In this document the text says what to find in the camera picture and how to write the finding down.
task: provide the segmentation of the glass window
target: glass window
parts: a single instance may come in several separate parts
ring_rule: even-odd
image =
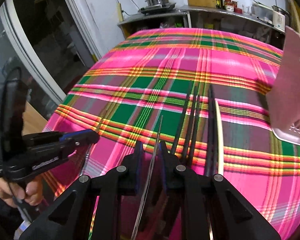
[[[42,90],[37,82],[29,74],[20,58],[12,47],[0,18],[0,90],[7,77],[7,74],[16,66],[21,67],[22,80],[29,86],[27,101],[45,119],[49,119],[57,105]]]
[[[68,93],[93,66],[65,0],[13,0],[22,28],[50,75]]]

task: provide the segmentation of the black sleeve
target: black sleeve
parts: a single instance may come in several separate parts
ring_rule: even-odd
[[[23,222],[17,208],[12,208],[0,199],[0,225],[6,231],[10,239],[13,239],[15,231]]]

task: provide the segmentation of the glass door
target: glass door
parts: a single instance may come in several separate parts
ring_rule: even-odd
[[[37,78],[61,101],[93,66],[65,0],[6,0],[15,32]]]

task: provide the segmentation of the white kitchen appliance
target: white kitchen appliance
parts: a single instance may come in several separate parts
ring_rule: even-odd
[[[273,16],[272,16],[272,24],[274,25],[275,28],[281,29],[281,30],[285,30],[285,26],[286,26],[286,17],[285,15],[273,11]]]

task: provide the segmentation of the white door frame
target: white door frame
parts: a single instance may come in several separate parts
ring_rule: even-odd
[[[0,17],[13,48],[30,75],[57,105],[61,104],[66,94],[52,78],[31,46],[19,21],[13,0],[6,0],[2,4]]]

